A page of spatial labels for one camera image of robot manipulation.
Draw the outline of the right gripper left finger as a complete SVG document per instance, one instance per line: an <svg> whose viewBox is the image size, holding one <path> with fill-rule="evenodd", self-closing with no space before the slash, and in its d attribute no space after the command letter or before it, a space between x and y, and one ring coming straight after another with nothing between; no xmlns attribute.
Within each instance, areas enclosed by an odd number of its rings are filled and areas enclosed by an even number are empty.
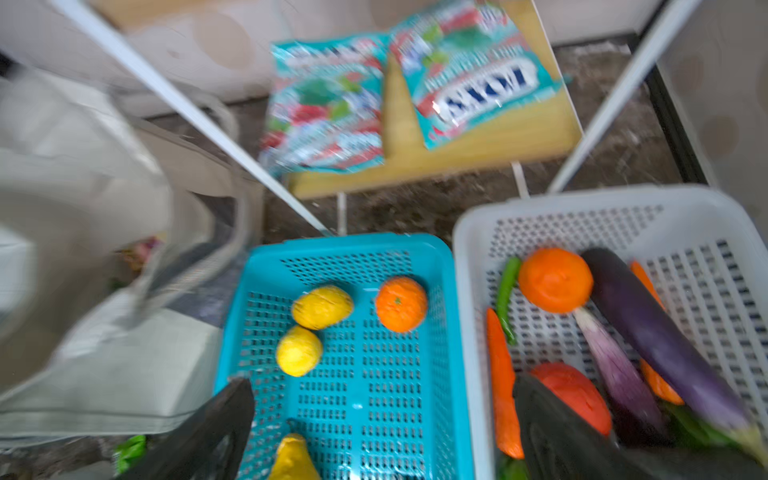
<svg viewBox="0 0 768 480"><path fill-rule="evenodd" d="M251 432L255 401L245 378L232 380L120 479L234 479Z"/></svg>

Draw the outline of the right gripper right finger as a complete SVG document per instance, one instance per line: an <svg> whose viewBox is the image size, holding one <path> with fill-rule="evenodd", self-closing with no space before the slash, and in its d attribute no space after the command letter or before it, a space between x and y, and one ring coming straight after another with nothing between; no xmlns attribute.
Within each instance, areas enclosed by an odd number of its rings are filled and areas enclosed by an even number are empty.
<svg viewBox="0 0 768 480"><path fill-rule="evenodd" d="M530 479L649 479L539 380L523 374L513 397Z"/></svg>

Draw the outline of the orange pink snack bag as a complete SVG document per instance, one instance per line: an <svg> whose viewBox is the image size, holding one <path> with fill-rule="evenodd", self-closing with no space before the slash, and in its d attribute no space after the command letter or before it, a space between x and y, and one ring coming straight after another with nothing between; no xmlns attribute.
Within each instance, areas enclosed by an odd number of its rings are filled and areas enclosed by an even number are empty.
<svg viewBox="0 0 768 480"><path fill-rule="evenodd" d="M119 256L132 272L139 274L153 251L162 245L164 241L165 236L163 234L152 236L120 250Z"/></svg>

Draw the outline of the orange tangerine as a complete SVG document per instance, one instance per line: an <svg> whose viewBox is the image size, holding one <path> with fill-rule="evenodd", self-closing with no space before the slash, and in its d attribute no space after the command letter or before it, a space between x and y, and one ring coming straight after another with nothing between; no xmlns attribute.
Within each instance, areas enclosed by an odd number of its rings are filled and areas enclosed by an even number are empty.
<svg viewBox="0 0 768 480"><path fill-rule="evenodd" d="M380 323L395 333L407 333L426 318L428 298L423 287L409 277L393 277L385 281L375 299L375 312Z"/></svg>

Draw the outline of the cream canvas tote bag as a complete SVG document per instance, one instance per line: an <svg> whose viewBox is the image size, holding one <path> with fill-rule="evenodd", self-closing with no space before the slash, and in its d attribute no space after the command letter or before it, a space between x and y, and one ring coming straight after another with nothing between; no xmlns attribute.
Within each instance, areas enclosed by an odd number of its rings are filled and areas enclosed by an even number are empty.
<svg viewBox="0 0 768 480"><path fill-rule="evenodd" d="M263 187L130 115L129 93L1 83L1 444L163 433L212 394ZM136 274L119 251L163 234Z"/></svg>

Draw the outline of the teal red snack bag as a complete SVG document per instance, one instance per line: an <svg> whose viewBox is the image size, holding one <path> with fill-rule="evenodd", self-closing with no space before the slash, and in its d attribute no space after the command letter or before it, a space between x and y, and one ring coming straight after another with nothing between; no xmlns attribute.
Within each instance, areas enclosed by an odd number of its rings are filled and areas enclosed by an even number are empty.
<svg viewBox="0 0 768 480"><path fill-rule="evenodd" d="M275 177L383 164L388 46L384 33L273 44L276 77L259 163Z"/></svg>

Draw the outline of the green Fox's candy bag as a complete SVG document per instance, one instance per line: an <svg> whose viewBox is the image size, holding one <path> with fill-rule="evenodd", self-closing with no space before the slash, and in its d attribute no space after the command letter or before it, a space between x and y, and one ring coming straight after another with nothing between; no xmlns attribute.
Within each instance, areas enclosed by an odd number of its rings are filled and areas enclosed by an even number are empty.
<svg viewBox="0 0 768 480"><path fill-rule="evenodd" d="M390 51L429 150L561 88L493 1L440 1L396 25Z"/></svg>

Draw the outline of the orange carrot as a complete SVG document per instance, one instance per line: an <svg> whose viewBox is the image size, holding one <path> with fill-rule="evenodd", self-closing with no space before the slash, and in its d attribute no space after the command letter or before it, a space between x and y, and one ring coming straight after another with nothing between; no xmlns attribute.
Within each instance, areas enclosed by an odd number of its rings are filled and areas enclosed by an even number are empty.
<svg viewBox="0 0 768 480"><path fill-rule="evenodd" d="M509 457L523 459L520 425L513 398L516 374L500 319L492 308L486 310L486 328L496 446Z"/></svg>

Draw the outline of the green crumpled wrapper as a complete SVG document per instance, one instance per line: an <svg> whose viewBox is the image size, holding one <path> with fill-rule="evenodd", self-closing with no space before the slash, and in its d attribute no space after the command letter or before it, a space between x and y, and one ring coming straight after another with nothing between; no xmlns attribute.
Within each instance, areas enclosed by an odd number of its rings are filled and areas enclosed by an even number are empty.
<svg viewBox="0 0 768 480"><path fill-rule="evenodd" d="M133 436L117 445L112 454L114 476L119 476L132 468L147 452L147 437Z"/></svg>

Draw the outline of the large bumpy yellow lemon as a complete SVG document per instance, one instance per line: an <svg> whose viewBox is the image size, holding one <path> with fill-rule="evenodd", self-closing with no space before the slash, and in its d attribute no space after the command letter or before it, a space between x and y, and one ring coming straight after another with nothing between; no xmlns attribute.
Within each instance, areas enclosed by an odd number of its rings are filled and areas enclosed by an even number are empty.
<svg viewBox="0 0 768 480"><path fill-rule="evenodd" d="M320 480L321 476L310 459L307 442L299 434L285 436L277 449L269 480Z"/></svg>

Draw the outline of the pale purple eggplant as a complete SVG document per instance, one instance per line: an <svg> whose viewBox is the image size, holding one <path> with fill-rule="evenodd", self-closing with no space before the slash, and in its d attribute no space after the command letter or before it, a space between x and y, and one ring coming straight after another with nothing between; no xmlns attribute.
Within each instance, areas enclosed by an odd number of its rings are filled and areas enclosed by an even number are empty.
<svg viewBox="0 0 768 480"><path fill-rule="evenodd" d="M574 318L588 343L619 418L629 422L638 433L666 437L664 416L622 348L587 309L577 309Z"/></svg>

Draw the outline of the small yellow lemon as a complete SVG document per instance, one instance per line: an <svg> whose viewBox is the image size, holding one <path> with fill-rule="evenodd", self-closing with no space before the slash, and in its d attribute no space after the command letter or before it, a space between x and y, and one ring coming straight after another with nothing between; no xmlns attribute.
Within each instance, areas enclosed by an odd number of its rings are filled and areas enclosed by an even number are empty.
<svg viewBox="0 0 768 480"><path fill-rule="evenodd" d="M313 370L323 355L321 340L301 326L292 327L278 342L276 361L283 373L302 377Z"/></svg>

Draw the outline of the orange fruit in white basket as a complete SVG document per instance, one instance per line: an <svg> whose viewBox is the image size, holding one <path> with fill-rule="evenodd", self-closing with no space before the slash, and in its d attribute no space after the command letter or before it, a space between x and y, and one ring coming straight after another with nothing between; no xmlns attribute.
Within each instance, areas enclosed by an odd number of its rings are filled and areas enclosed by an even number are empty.
<svg viewBox="0 0 768 480"><path fill-rule="evenodd" d="M561 248L541 248L527 257L518 276L525 298L553 314L567 314L583 307L594 285L585 260Z"/></svg>

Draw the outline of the green chili pepper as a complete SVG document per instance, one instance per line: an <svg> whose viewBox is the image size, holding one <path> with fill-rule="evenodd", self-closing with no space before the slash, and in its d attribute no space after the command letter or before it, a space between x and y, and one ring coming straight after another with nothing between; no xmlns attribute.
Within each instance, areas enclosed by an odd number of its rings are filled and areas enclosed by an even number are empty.
<svg viewBox="0 0 768 480"><path fill-rule="evenodd" d="M518 257L510 257L498 284L495 311L499 318L507 343L511 346L517 344L516 335L509 322L509 302L512 292L517 285L517 279L522 267L522 260Z"/></svg>

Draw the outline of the teal plastic basket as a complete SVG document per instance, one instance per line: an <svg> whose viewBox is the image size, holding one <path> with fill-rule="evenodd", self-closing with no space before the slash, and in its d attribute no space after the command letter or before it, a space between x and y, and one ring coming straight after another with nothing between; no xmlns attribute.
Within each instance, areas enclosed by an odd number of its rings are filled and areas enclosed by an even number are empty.
<svg viewBox="0 0 768 480"><path fill-rule="evenodd" d="M416 280L428 311L408 333L382 326L380 286ZM315 369L294 378L276 361L302 294L335 285L354 303L321 331ZM428 234L291 240L254 249L223 329L214 383L243 377L255 402L238 475L264 479L277 447L302 435L325 479L470 479L474 475L454 260Z"/></svg>

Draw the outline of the bumpy yellow citron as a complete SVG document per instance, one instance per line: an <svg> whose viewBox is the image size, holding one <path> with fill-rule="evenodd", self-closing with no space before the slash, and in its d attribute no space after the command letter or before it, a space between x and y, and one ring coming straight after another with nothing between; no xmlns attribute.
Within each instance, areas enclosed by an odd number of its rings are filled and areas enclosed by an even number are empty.
<svg viewBox="0 0 768 480"><path fill-rule="evenodd" d="M333 285L311 290L292 305L294 320L309 330L323 330L333 326L349 317L353 310L351 296Z"/></svg>

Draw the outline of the white plastic basket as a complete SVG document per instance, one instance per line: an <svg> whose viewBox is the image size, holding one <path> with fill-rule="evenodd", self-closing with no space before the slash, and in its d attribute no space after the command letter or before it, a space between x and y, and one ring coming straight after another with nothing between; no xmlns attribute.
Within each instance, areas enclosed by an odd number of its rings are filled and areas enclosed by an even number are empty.
<svg viewBox="0 0 768 480"><path fill-rule="evenodd" d="M507 261L593 246L640 263L678 328L767 425L767 249L732 198L695 185L536 196L467 211L453 232L474 473L496 475L486 311Z"/></svg>

